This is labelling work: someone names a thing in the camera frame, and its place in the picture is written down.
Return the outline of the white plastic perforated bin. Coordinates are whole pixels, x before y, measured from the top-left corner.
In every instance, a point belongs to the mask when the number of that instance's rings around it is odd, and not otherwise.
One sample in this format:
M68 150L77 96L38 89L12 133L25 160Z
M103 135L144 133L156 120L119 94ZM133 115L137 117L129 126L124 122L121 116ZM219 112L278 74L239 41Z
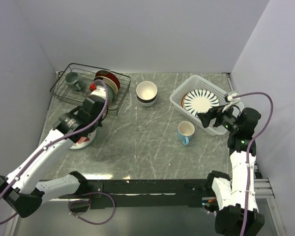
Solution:
M214 84L199 75L191 75L170 95L170 102L174 105L174 109L212 136L226 134L227 130L223 126L213 127L215 119L210 122L208 128L203 128L201 121L181 106L183 96L194 89L207 89L217 96L221 105L226 104L224 95L227 91L220 85Z

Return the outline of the dark red plate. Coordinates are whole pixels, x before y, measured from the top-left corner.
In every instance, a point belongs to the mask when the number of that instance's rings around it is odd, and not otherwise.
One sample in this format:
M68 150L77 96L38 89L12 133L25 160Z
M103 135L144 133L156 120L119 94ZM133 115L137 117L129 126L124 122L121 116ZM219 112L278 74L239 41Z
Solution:
M110 71L99 70L96 72L95 77L106 77L106 78L112 80L116 84L117 88L120 89L120 82L119 82L117 76Z

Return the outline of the white watermelon pattern plate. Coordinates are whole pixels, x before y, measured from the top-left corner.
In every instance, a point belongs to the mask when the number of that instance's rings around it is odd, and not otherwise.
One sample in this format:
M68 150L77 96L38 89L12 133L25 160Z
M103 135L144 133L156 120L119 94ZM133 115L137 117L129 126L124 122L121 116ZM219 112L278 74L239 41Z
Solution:
M94 140L97 130L89 133L86 137L81 137L71 148L70 150L80 150L88 147Z

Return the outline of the white top bowl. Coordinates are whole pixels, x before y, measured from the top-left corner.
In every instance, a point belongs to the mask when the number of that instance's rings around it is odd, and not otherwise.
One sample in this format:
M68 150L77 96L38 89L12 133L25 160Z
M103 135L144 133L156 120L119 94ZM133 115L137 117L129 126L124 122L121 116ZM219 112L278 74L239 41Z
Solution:
M136 87L136 94L142 100L152 100L157 93L157 86L151 81L143 81Z

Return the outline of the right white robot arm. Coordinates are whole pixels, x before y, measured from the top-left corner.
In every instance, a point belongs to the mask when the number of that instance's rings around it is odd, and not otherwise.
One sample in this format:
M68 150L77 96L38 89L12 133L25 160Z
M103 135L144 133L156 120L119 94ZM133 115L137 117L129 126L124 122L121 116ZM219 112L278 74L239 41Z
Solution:
M261 114L245 108L236 117L233 108L224 110L224 106L218 106L197 114L197 117L205 128L214 119L215 127L223 126L229 132L232 175L212 171L205 184L206 192L216 196L217 200L215 206L205 207L216 212L215 231L224 236L255 236L265 224L254 191L256 144L253 135Z

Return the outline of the grey ceramic mug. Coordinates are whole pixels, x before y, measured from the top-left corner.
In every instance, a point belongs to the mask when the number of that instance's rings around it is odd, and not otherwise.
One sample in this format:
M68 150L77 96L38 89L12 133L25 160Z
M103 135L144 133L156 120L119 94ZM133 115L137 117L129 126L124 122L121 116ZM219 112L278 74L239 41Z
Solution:
M79 81L79 74L76 72L69 72L65 76L65 82L72 91L82 91Z

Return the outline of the dark striped bottom bowl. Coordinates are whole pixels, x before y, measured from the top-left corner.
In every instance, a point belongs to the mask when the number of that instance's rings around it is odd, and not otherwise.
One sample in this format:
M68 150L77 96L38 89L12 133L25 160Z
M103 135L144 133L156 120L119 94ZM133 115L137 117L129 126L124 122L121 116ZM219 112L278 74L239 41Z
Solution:
M156 102L157 96L155 96L151 100L142 100L138 95L136 95L136 99L137 99L137 101L139 102L139 104L141 106L143 106L143 107L150 107L150 106L152 106Z

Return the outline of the yellow plate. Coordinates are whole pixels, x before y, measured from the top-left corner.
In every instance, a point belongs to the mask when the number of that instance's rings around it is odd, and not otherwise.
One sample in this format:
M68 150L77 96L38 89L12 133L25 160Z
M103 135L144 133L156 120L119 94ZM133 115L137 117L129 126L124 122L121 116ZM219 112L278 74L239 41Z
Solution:
M184 108L184 99L185 99L185 96L187 95L188 93L186 93L183 97L182 97L182 99L181 99L181 107L182 108Z

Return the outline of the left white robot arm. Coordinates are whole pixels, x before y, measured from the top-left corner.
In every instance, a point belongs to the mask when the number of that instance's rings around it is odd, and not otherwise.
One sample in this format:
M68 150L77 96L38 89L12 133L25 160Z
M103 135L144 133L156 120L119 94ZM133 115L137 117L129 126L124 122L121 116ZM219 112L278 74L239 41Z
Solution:
M45 140L17 169L7 176L0 175L0 199L26 218L51 199L86 195L88 180L78 171L49 181L41 178L61 154L101 125L107 105L106 98L90 95L81 106L61 115Z

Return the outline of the light blue mug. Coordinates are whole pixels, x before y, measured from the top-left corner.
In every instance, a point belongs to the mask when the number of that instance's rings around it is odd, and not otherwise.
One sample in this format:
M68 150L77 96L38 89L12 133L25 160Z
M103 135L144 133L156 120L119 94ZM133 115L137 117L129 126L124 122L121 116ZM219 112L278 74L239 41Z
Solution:
M194 125L189 121L182 121L178 125L177 139L182 142L185 146L189 145L190 139L195 132Z

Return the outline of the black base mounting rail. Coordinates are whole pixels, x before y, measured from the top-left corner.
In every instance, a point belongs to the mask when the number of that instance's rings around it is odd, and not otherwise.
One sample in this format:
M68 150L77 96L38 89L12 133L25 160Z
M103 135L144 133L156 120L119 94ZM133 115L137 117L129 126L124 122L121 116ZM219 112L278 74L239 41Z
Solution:
M204 200L215 197L206 179L104 179L90 180L84 192L62 195L60 199L90 199L91 209L112 207L105 193L116 207L202 207Z

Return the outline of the teal patterned plate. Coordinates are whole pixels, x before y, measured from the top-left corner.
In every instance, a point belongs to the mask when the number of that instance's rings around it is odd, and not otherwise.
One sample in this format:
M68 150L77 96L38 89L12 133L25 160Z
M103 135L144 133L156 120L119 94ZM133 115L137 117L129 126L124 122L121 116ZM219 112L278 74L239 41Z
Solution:
M106 85L106 86L108 89L109 100L112 103L112 101L114 100L114 97L115 97L114 90L109 85Z

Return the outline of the blue striped white plate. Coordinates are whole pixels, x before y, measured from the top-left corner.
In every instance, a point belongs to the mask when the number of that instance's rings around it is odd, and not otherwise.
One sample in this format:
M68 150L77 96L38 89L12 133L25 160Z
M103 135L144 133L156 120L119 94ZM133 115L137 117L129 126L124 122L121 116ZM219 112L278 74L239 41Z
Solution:
M195 89L185 96L184 109L194 117L220 105L217 95L207 89Z

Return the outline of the cream plate in rack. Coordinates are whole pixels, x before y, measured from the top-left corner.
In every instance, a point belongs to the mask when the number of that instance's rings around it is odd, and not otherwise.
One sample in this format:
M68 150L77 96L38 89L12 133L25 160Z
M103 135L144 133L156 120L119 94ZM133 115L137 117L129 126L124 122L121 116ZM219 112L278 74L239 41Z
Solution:
M114 91L114 94L117 94L118 93L118 87L117 85L115 84L115 82L107 77L102 77L102 76L97 76L94 78L94 81L95 80L102 80L104 81L113 91Z

